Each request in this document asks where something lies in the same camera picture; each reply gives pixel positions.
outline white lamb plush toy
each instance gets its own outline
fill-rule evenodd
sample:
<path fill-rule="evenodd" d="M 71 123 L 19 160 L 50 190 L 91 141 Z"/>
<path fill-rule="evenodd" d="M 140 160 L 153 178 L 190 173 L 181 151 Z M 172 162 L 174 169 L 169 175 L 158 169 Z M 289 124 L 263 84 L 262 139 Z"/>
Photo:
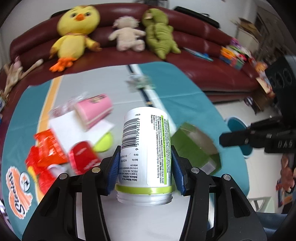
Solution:
<path fill-rule="evenodd" d="M 110 41 L 117 38 L 117 50 L 126 51 L 133 49 L 134 51 L 141 52 L 145 49 L 145 42 L 137 37 L 145 36 L 146 32 L 135 29 L 139 26 L 138 21 L 129 16 L 121 17 L 113 23 L 113 28 L 118 28 L 110 34 L 108 39 Z"/>

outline sofa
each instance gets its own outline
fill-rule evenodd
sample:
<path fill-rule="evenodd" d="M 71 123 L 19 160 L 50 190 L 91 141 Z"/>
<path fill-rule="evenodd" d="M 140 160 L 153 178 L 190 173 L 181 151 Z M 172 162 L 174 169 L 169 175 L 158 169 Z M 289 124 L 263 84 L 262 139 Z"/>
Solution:
<path fill-rule="evenodd" d="M 38 85 L 59 75 L 100 67 L 161 61 L 148 48 L 140 53 L 132 50 L 119 52 L 116 50 L 116 41 L 108 40 L 108 36 L 114 30 L 112 25 L 115 19 L 128 15 L 140 20 L 143 13 L 152 6 L 136 3 L 115 3 L 98 4 L 95 7 L 100 12 L 101 21 L 98 28 L 90 34 L 90 37 L 100 42 L 103 50 L 91 52 L 86 49 L 85 54 L 71 68 L 67 68 L 63 72 L 52 73 L 49 71 L 49 68 L 57 62 L 57 57 L 49 60 L 49 50 L 59 38 L 56 27 L 61 15 L 38 24 L 12 41 L 10 58 L 14 60 L 17 56 L 20 56 L 24 70 L 41 58 L 44 60 L 44 64 L 32 71 L 12 90 L 9 102 L 2 113 L 0 147 L 3 146 L 5 133 L 14 108 L 21 94 L 29 85 Z M 180 49 L 186 47 L 207 53 L 214 60 L 209 62 L 200 59 L 185 50 L 182 50 L 181 54 L 169 53 L 166 59 L 167 62 L 182 70 L 207 94 L 212 102 L 242 99 L 258 88 L 255 79 L 258 74 L 249 63 L 246 63 L 242 70 L 238 71 L 219 59 L 221 46 L 230 42 L 230 36 L 191 16 L 161 7 L 159 9 L 168 15 L 169 24 L 174 27 L 174 39 Z M 0 72 L 0 88 L 4 88 L 5 81 L 6 74 L 2 70 Z"/>

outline yellow chick plush toy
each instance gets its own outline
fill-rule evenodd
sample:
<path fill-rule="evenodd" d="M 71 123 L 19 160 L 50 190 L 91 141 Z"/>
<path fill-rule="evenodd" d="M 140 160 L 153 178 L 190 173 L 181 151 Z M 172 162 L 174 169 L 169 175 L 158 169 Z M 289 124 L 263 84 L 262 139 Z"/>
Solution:
<path fill-rule="evenodd" d="M 87 35 L 94 31 L 100 22 L 100 14 L 93 6 L 77 6 L 67 11 L 59 20 L 57 31 L 62 36 L 50 49 L 49 58 L 56 53 L 58 62 L 49 70 L 63 71 L 80 58 L 85 47 L 101 51 L 100 44 Z"/>

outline screw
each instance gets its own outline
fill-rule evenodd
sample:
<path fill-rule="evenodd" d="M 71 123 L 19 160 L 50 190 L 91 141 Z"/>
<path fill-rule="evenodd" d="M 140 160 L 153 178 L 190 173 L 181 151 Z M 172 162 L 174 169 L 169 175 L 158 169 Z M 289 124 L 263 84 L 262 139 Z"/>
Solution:
<path fill-rule="evenodd" d="M 67 173 L 62 173 L 62 174 L 59 176 L 59 178 L 63 180 L 63 179 L 66 179 L 67 176 L 68 176 Z"/>
<path fill-rule="evenodd" d="M 93 173 L 99 173 L 101 171 L 101 169 L 99 167 L 94 167 L 91 171 Z"/>
<path fill-rule="evenodd" d="M 229 176 L 228 174 L 225 174 L 223 176 L 223 178 L 226 180 L 226 181 L 229 181 L 231 179 L 231 176 Z"/>
<path fill-rule="evenodd" d="M 191 171 L 192 171 L 193 173 L 199 173 L 199 172 L 200 172 L 200 170 L 199 170 L 197 167 L 193 167 L 193 168 L 191 168 Z"/>

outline sheet of paper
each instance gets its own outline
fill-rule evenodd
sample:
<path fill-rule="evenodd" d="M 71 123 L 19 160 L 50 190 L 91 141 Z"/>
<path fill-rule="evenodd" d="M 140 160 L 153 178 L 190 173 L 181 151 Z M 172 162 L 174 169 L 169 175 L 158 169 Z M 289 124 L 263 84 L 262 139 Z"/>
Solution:
<path fill-rule="evenodd" d="M 51 119 L 49 126 L 65 153 L 68 154 L 70 149 L 80 141 L 89 141 L 91 145 L 96 144 L 98 140 L 114 127 L 114 124 L 103 119 L 88 131 L 85 131 L 75 111 L 71 111 Z"/>

